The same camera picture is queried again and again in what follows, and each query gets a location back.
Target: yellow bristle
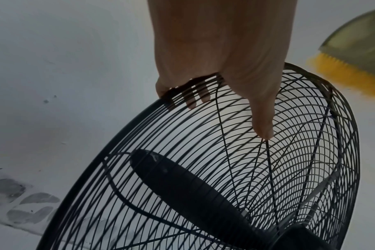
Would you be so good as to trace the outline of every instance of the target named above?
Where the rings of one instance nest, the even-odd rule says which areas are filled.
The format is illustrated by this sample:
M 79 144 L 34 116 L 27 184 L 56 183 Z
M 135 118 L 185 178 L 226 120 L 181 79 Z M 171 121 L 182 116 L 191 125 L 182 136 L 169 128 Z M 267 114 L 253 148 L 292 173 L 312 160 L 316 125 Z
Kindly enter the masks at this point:
M 319 53 L 309 63 L 317 73 L 331 83 L 358 90 L 365 96 L 375 98 L 375 75 L 325 53 Z

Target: fan grille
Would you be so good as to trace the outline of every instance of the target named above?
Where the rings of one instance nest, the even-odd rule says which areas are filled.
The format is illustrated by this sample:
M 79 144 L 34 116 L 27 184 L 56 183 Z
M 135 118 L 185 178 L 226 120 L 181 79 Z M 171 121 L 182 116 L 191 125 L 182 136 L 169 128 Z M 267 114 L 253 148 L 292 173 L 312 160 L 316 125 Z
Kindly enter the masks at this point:
M 183 95 L 193 89 L 198 99 L 205 85 L 211 100 L 189 110 Z M 360 175 L 359 138 L 348 103 L 328 82 L 286 64 L 273 124 L 274 137 L 260 139 L 252 129 L 248 101 L 219 75 L 170 91 L 94 159 L 38 249 L 230 248 L 143 184 L 130 167 L 129 153 L 135 149 L 162 154 L 188 169 L 273 240 L 301 223 L 340 248 Z

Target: white floor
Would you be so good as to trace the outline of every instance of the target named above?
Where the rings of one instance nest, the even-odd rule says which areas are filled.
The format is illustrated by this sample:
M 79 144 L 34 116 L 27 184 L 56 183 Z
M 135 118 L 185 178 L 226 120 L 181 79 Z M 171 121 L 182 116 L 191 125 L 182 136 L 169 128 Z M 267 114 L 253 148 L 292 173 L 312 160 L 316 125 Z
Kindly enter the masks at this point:
M 301 0 L 287 60 L 304 67 L 332 31 L 372 9 L 375 0 Z M 0 171 L 64 197 L 102 147 L 156 100 L 150 29 L 145 0 L 0 0 Z M 362 159 L 343 249 L 375 250 L 375 102 L 343 93 Z M 0 249 L 35 249 L 38 241 L 0 226 Z

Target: black fan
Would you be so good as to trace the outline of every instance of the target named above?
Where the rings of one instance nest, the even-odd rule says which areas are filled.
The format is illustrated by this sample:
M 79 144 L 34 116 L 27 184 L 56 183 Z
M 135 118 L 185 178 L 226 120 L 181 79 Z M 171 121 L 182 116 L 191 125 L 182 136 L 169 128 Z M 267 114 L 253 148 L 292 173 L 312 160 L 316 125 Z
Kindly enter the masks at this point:
M 351 109 L 286 64 L 275 111 L 263 141 L 220 75 L 169 91 L 93 160 L 37 249 L 340 249 L 360 176 Z

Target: hand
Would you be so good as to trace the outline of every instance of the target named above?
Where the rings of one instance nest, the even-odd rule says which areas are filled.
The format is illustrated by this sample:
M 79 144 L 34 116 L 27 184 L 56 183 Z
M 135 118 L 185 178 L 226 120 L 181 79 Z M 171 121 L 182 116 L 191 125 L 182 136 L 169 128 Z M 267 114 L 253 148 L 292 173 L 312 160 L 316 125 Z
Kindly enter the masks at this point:
M 255 132 L 273 137 L 297 0 L 148 0 L 161 97 L 189 79 L 219 72 L 248 99 Z M 199 95 L 203 102 L 206 91 Z M 185 99 L 190 108 L 196 100 Z

